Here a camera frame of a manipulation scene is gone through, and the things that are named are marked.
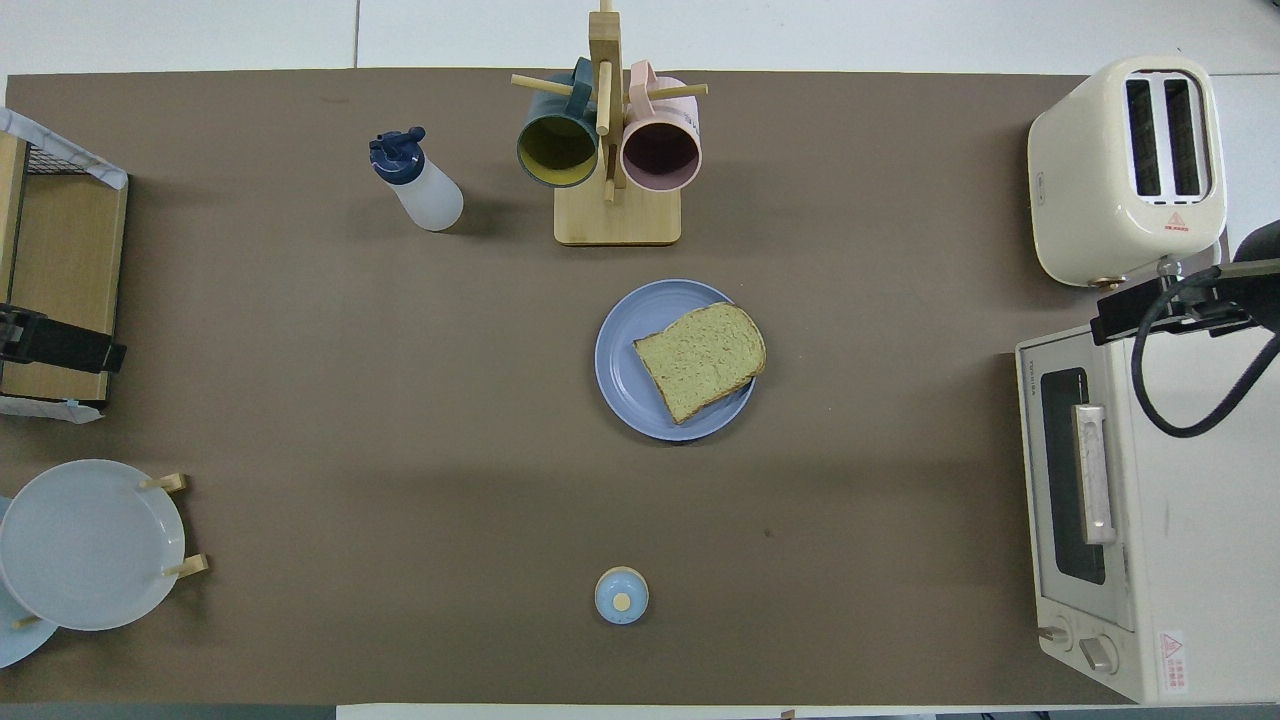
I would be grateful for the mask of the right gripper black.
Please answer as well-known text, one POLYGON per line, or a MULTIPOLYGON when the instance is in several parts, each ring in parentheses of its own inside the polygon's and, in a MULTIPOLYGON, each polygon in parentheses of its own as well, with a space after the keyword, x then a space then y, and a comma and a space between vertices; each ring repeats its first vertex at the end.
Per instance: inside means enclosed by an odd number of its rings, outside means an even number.
MULTIPOLYGON (((1231 263, 1197 272, 1178 284, 1175 323, 1165 331, 1279 329, 1279 222, 1249 233, 1231 263)), ((1092 319, 1094 346, 1133 337, 1165 284, 1133 284, 1106 293, 1092 319)))

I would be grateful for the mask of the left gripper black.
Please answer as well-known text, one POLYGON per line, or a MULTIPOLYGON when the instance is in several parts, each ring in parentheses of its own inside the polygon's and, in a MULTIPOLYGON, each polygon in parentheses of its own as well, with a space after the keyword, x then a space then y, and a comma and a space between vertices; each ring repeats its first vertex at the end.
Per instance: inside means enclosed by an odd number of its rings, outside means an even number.
POLYGON ((111 334, 59 322, 27 307, 1 306, 1 356, 33 361, 35 331, 42 323, 42 364, 91 374, 118 373, 127 346, 111 334))

